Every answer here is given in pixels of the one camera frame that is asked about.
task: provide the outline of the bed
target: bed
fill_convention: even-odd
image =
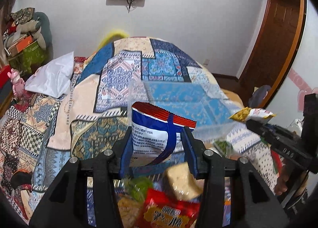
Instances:
[[[70,157],[96,157],[124,136],[131,80],[217,84],[205,67],[159,39],[121,39],[100,49],[84,67],[85,59],[74,58],[67,96],[33,94],[25,112],[11,106],[0,121],[0,188],[26,223]],[[260,137],[237,123],[226,139],[273,190],[277,176],[270,148]],[[89,224],[94,225],[91,199],[88,191]]]

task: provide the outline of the person's hand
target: person's hand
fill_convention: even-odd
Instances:
[[[277,178],[277,184],[275,185],[275,188],[274,188],[274,192],[277,196],[280,196],[281,194],[287,191],[286,182],[289,180],[289,173],[287,171],[287,160],[284,159],[283,163],[285,163],[285,165],[282,167],[281,175]],[[304,171],[300,179],[303,180],[305,175],[306,175],[306,172]],[[307,180],[308,178],[306,178],[306,180],[303,182],[299,190],[296,192],[295,196],[299,196],[303,193],[303,191],[305,190],[307,186]]]

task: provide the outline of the white plastic bag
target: white plastic bag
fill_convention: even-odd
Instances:
[[[25,90],[59,98],[68,94],[74,70],[74,52],[53,59],[25,82]]]

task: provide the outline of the wall outlet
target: wall outlet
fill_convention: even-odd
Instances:
[[[206,59],[204,62],[203,62],[203,65],[207,66],[209,64],[209,59]]]

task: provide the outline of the pink bear figurine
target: pink bear figurine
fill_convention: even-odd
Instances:
[[[26,97],[26,99],[29,99],[30,95],[24,89],[25,82],[20,77],[20,72],[12,68],[11,73],[8,72],[8,77],[11,79],[11,83],[13,85],[12,86],[13,95],[17,97],[18,99],[23,99],[23,97]]]

